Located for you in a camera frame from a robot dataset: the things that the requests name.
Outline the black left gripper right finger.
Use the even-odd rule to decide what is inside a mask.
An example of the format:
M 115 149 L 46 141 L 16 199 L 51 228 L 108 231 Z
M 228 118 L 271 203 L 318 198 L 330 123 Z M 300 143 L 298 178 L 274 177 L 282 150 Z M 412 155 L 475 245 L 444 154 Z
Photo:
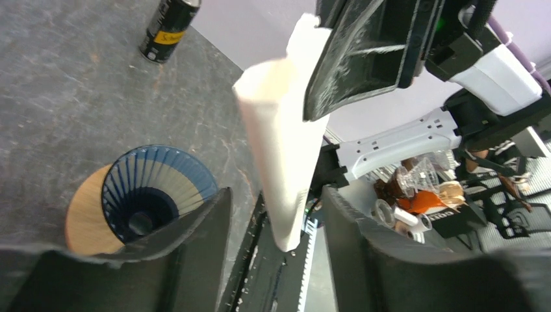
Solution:
M 464 255 L 420 244 L 322 191 L 339 311 L 549 311 L 550 251 Z

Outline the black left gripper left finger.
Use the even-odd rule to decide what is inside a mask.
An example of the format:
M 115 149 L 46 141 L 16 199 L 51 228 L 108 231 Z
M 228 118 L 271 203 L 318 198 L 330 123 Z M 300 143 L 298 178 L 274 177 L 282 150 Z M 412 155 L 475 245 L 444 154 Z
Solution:
M 117 252 L 1 247 L 2 311 L 216 311 L 233 193 Z

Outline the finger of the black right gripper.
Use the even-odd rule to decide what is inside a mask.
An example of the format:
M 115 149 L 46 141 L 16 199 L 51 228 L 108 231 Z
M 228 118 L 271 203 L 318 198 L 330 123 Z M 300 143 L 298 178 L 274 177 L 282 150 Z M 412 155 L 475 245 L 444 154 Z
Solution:
M 306 89 L 303 119 L 397 88 L 421 72 L 443 1 L 317 1 L 331 33 Z

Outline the blue ribbed dripper cone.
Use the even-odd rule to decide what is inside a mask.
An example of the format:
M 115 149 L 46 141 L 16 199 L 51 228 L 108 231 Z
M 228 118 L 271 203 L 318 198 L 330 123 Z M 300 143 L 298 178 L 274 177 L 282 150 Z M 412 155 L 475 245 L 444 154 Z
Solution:
M 173 146 L 146 145 L 120 156 L 101 187 L 103 216 L 124 244 L 166 226 L 218 192 L 211 171 Z

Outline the white paper coffee filter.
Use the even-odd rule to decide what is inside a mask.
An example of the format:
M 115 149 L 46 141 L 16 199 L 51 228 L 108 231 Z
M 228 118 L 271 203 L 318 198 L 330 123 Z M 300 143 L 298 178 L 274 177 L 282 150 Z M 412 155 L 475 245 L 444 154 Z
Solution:
M 233 85 L 246 126 L 277 247 L 300 243 L 303 214 L 327 116 L 303 120 L 305 92 L 331 30 L 304 13 L 288 40 L 286 56 L 247 68 Z

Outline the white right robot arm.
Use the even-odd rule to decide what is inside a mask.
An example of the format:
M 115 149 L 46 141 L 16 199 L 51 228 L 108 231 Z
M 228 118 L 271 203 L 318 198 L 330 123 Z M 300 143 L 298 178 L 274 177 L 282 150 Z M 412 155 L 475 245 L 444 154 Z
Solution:
M 398 88 L 421 70 L 460 90 L 416 120 L 338 144 L 313 187 L 346 186 L 433 151 L 468 158 L 550 115 L 550 89 L 492 17 L 494 1 L 318 1 L 330 34 L 305 93 L 303 119 Z

